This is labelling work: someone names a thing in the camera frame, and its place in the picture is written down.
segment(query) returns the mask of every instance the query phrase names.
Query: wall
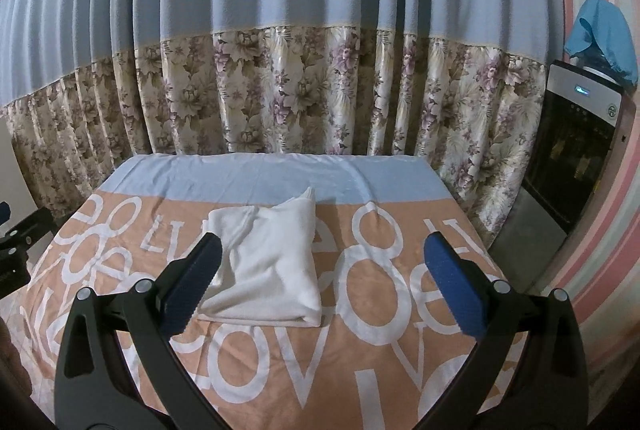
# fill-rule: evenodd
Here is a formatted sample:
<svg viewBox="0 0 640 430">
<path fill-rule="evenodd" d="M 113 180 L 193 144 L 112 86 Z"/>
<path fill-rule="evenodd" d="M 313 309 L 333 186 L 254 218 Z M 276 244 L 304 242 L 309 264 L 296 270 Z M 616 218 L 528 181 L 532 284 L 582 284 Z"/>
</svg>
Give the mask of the wall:
<svg viewBox="0 0 640 430">
<path fill-rule="evenodd" d="M 625 15 L 639 54 L 640 0 L 608 1 Z M 583 2 L 564 0 L 565 36 Z M 634 101 L 636 117 L 612 190 L 577 251 L 546 289 L 562 287 L 571 296 L 592 373 L 619 362 L 625 352 L 637 352 L 640 342 L 640 93 Z"/>
</svg>

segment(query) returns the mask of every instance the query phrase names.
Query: bed sheet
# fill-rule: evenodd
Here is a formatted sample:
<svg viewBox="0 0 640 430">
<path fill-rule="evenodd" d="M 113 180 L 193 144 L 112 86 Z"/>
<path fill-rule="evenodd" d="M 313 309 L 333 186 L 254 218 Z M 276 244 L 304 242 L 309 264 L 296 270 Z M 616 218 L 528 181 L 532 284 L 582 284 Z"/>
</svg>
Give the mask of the bed sheet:
<svg viewBox="0 0 640 430">
<path fill-rule="evenodd" d="M 312 186 L 322 326 L 247 327 L 193 319 L 172 347 L 238 430 L 407 430 L 438 399 L 474 341 L 460 333 L 424 264 L 441 231 L 492 277 L 500 271 L 446 187 L 420 158 L 311 155 L 136 156 L 62 227 L 14 302 L 12 337 L 52 416 L 53 378 L 74 295 L 129 289 L 186 256 L 217 207 L 278 204 Z M 130 337 L 143 399 L 160 410 Z M 484 409 L 513 375 L 523 340 Z"/>
</svg>

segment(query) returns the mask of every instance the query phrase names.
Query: curtain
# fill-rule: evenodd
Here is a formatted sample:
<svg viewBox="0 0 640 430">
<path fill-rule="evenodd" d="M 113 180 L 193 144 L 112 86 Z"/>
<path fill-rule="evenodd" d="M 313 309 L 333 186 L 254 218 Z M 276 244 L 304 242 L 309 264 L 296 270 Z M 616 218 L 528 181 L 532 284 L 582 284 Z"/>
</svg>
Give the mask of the curtain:
<svg viewBox="0 0 640 430">
<path fill-rule="evenodd" d="M 0 0 L 0 113 L 57 215 L 134 154 L 415 155 L 489 245 L 562 21 L 562 0 Z"/>
</svg>

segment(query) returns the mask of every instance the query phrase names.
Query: floral curtain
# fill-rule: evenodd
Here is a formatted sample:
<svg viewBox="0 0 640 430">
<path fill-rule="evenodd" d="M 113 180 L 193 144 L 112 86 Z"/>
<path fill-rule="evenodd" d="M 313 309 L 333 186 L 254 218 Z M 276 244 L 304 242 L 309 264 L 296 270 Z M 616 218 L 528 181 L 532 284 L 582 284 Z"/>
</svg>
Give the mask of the floral curtain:
<svg viewBox="0 0 640 430">
<path fill-rule="evenodd" d="M 424 156 L 486 245 L 529 160 L 545 66 L 499 48 L 355 27 L 172 38 L 4 107 L 59 216 L 135 153 Z"/>
</svg>

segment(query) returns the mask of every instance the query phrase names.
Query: white towel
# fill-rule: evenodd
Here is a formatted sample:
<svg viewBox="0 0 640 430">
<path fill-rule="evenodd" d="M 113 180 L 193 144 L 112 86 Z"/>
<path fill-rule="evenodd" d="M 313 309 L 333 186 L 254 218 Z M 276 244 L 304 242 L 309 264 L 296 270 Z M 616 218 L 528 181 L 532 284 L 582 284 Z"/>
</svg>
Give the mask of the white towel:
<svg viewBox="0 0 640 430">
<path fill-rule="evenodd" d="M 223 207 L 205 231 L 222 241 L 220 269 L 198 318 L 230 324 L 319 327 L 322 315 L 311 244 L 316 234 L 312 188 L 273 207 Z"/>
</svg>

